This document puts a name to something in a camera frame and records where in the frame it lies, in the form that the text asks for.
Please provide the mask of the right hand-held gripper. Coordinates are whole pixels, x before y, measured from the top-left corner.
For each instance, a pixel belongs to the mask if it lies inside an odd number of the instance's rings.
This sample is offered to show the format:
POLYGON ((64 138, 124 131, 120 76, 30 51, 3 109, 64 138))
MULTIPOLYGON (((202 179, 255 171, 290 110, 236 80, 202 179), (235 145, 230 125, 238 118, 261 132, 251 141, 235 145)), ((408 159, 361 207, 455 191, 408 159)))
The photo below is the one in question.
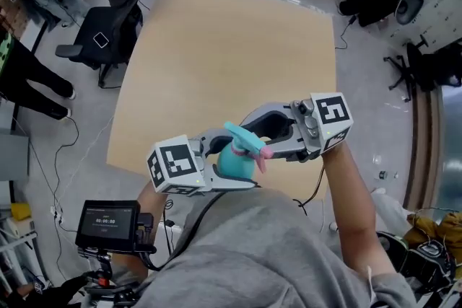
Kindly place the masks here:
POLYGON ((249 113, 240 126, 251 132, 282 132, 293 124, 293 116, 301 136, 267 141, 272 159, 307 161, 308 155, 320 156, 344 141, 354 122, 343 94, 335 92, 312 93, 290 105, 265 103, 249 113))

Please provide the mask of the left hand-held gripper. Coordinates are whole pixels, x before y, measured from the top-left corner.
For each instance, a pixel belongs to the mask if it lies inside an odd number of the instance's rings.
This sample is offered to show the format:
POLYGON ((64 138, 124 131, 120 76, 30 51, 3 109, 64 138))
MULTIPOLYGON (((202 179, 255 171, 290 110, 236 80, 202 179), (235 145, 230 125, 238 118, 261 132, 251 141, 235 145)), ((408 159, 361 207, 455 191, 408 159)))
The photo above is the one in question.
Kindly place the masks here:
POLYGON ((228 130, 211 128, 197 139, 181 135, 153 144, 146 162, 155 192, 198 195, 256 188, 258 183, 253 180, 221 175, 215 164, 205 166, 203 157, 219 154, 231 141, 228 130))

